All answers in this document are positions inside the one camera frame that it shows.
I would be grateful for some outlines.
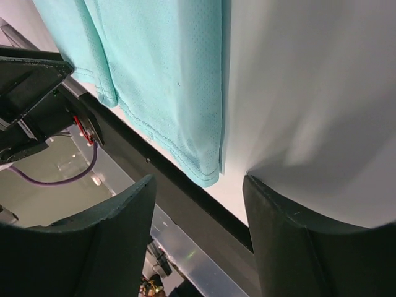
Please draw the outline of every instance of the purple wire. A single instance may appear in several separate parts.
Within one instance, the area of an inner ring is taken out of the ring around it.
[[[24,180],[26,180],[26,181],[28,181],[31,184],[34,184],[36,186],[40,186],[40,187],[56,187],[56,186],[62,186],[64,184],[73,183],[74,181],[78,181],[80,178],[83,178],[84,176],[89,174],[89,172],[95,166],[95,163],[97,162],[97,158],[98,158],[98,148],[97,148],[96,142],[94,142],[93,143],[93,157],[92,157],[91,164],[89,164],[87,169],[85,169],[83,172],[79,173],[78,175],[76,175],[76,176],[74,176],[72,178],[65,179],[64,181],[52,181],[52,182],[36,181],[35,179],[27,176],[25,173],[23,173],[22,171],[20,171],[18,168],[14,167],[13,165],[8,167],[7,169],[12,171],[12,172],[14,172],[14,173],[16,173],[17,175],[19,175]]]

